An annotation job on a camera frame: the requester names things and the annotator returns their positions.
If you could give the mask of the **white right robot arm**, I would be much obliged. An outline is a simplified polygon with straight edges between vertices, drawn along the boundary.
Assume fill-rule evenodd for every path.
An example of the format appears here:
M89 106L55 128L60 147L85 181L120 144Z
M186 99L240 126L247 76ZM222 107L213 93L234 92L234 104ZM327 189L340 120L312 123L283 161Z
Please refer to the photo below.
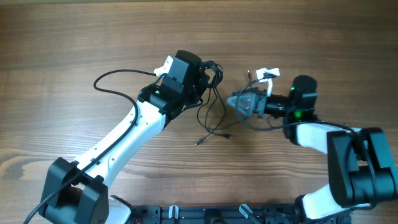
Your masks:
M317 82L297 76L288 96L274 95L248 83L234 92L227 103L239 121L265 114L282 118L280 129L292 144L314 149L327 156L328 184L301 195L286 213L266 208L264 218L292 223L350 223L350 213L371 210L379 202L397 199L397 168L381 128L351 128L322 121L315 114Z

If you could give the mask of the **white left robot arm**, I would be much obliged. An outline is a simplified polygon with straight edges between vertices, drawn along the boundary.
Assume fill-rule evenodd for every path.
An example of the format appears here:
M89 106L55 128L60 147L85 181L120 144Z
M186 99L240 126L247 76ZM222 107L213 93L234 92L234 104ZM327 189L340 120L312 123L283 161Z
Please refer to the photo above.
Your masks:
M47 171L40 204L34 210L52 223L128 223L132 207L109 194L127 162L185 110L202 102L208 75L201 58L178 50L168 56L132 102L129 114L99 143L68 162L62 157Z

